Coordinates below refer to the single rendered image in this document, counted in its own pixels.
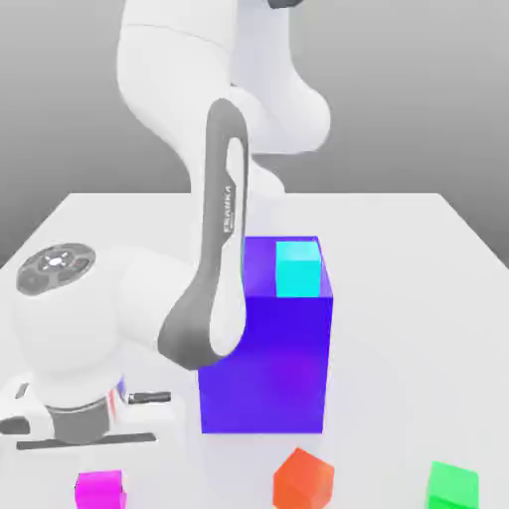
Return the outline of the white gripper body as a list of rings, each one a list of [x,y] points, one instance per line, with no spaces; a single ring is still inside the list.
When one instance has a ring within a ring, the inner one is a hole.
[[[175,441],[173,404],[7,407],[7,458],[73,461],[85,468],[124,466]]]

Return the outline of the small magenta cube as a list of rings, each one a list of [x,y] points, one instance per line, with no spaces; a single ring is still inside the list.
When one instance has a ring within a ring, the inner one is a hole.
[[[75,485],[77,509],[125,509],[123,481],[121,470],[80,473]]]

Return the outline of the small orange cube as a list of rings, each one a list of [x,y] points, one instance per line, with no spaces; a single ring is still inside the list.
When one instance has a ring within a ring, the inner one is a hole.
[[[332,498],[334,474],[332,465],[296,448],[273,475],[273,506],[276,509],[324,509]]]

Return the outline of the small cyan cube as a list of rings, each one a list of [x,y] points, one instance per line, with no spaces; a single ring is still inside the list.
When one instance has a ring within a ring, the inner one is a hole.
[[[276,243],[275,285],[278,297],[317,297],[322,258],[316,241]]]

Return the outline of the small green cube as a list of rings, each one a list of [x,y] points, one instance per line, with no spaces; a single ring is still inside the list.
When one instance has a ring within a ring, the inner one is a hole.
[[[433,461],[427,481],[424,509],[479,509],[478,473]]]

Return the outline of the large blue box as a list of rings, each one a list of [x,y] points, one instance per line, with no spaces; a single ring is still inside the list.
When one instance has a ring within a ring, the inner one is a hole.
[[[316,241],[317,297],[278,297],[276,243]],[[199,372],[204,433],[320,433],[323,430],[334,296],[315,237],[245,242],[245,333],[235,351]]]

